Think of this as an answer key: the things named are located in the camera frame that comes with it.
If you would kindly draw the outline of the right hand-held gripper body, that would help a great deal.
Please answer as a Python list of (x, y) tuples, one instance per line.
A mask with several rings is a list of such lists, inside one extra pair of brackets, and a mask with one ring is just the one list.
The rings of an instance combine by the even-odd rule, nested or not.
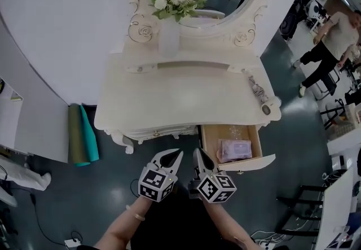
[(224, 203), (236, 192), (236, 186), (231, 177), (223, 173), (204, 174), (188, 184), (188, 191), (190, 199), (203, 198), (208, 203)]

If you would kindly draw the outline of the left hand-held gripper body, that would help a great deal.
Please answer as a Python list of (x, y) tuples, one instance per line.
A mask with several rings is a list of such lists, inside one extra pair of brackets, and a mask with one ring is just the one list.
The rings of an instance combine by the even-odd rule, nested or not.
[(172, 172), (167, 172), (154, 163), (148, 163), (140, 175), (138, 194), (159, 203), (172, 192), (177, 180), (178, 177)]

